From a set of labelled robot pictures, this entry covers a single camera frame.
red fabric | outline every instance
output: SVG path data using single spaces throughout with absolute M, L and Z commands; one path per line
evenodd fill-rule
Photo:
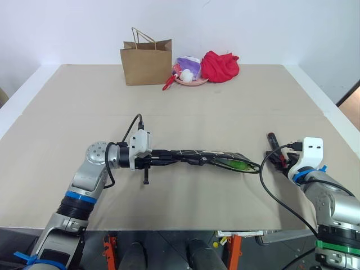
M 209 78 L 213 83 L 226 82 L 239 74 L 240 68 L 236 62 L 238 59 L 239 57 L 232 53 L 217 55 L 209 51 L 201 60 L 201 76 Z

beige table surface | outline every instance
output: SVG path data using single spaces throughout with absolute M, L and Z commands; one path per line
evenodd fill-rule
M 257 163 L 280 143 L 324 139 L 330 176 L 360 196 L 360 161 L 281 65 L 242 65 L 235 79 L 199 87 L 126 86 L 119 65 L 63 65 L 0 140 L 0 226 L 43 228 L 96 141 L 120 141 L 142 113 L 153 149 L 240 152 Z M 258 175 L 179 163 L 119 169 L 90 218 L 90 229 L 304 228 L 262 189 Z M 271 166 L 270 190 L 311 223 L 311 203 Z

brown paper bag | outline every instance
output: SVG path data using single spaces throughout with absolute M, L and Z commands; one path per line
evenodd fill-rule
M 156 42 L 134 27 L 131 30 L 134 42 L 125 41 L 124 49 L 120 50 L 126 84 L 165 84 L 172 71 L 171 39 Z M 148 42 L 139 43 L 139 35 Z

floor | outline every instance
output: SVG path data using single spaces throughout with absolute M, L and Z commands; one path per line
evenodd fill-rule
M 86 245 L 81 262 L 84 270 L 107 269 L 105 257 L 102 255 L 104 235 L 105 232 L 86 233 Z M 119 259 L 132 242 L 141 242 L 146 248 L 148 270 L 188 270 L 190 267 L 186 256 L 187 241 L 194 238 L 202 239 L 211 247 L 214 241 L 219 241 L 213 231 L 120 231 L 117 232 L 117 236 Z M 245 238 L 242 242 L 243 256 L 240 257 L 238 269 L 281 269 L 301 253 L 313 248 L 314 242 L 314 237 L 304 237 L 260 246 L 254 238 Z M 21 260 L 16 259 L 12 253 L 28 253 L 33 244 L 34 236 L 0 229 L 0 270 L 20 266 Z M 213 249 L 222 257 L 222 246 Z M 288 269 L 306 270 L 313 265 L 316 265 L 316 262 L 311 254 Z
M 340 105 L 339 109 L 360 131 L 360 87 Z

